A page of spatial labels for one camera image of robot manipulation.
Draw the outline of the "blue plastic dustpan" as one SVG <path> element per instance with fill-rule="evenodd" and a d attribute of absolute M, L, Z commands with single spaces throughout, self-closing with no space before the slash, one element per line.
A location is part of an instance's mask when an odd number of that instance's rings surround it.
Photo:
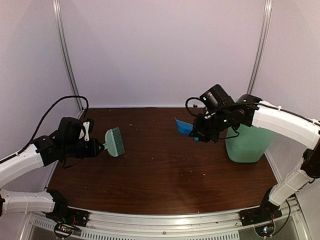
<path fill-rule="evenodd" d="M 185 121 L 178 120 L 177 118 L 175 118 L 175 123 L 176 123 L 177 130 L 182 135 L 186 135 L 189 137 L 189 134 L 193 130 L 193 125 Z"/>

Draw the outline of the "mint green hand brush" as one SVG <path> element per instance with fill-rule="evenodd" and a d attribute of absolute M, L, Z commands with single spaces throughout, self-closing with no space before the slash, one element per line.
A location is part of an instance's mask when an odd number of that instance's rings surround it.
<path fill-rule="evenodd" d="M 109 129 L 104 136 L 104 149 L 112 157 L 119 157 L 125 153 L 125 147 L 119 127 Z"/>

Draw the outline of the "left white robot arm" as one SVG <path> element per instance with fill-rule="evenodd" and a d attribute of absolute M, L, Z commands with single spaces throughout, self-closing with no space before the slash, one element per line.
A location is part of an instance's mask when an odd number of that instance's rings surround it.
<path fill-rule="evenodd" d="M 96 138 L 83 138 L 73 143 L 60 145 L 48 136 L 42 136 L 24 151 L 8 156 L 0 161 L 0 186 L 39 168 L 67 158 L 85 159 L 97 157 L 105 146 Z M 0 189 L 0 214 L 44 212 L 53 213 L 61 222 L 72 218 L 67 201 L 57 191 L 14 192 Z"/>

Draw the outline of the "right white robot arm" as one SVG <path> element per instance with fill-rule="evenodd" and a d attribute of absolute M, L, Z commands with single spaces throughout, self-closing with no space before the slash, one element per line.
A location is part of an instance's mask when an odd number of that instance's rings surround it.
<path fill-rule="evenodd" d="M 206 110 L 195 113 L 189 136 L 201 142 L 222 140 L 228 157 L 235 163 L 255 163 L 271 144 L 273 134 L 280 134 L 306 147 L 299 164 L 266 192 L 256 210 L 259 220 L 268 220 L 281 204 L 307 183 L 320 177 L 320 122 L 275 106 L 249 94 L 234 101 L 226 93 L 206 92 L 200 97 Z"/>

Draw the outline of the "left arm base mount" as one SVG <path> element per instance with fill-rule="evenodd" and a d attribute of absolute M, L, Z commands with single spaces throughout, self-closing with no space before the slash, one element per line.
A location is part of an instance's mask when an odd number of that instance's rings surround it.
<path fill-rule="evenodd" d="M 46 218 L 55 222 L 53 233 L 60 239 L 70 237 L 74 232 L 79 232 L 80 227 L 86 227 L 89 212 L 86 210 L 69 207 L 66 198 L 58 190 L 47 190 L 54 202 L 52 212 L 44 212 Z"/>

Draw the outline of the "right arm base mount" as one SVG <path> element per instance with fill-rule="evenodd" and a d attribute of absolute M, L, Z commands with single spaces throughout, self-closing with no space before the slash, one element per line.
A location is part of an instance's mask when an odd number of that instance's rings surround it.
<path fill-rule="evenodd" d="M 269 238 L 275 233 L 275 219 L 281 216 L 280 207 L 268 200 L 263 200 L 258 207 L 239 212 L 242 226 L 253 226 L 255 233 L 261 238 Z"/>

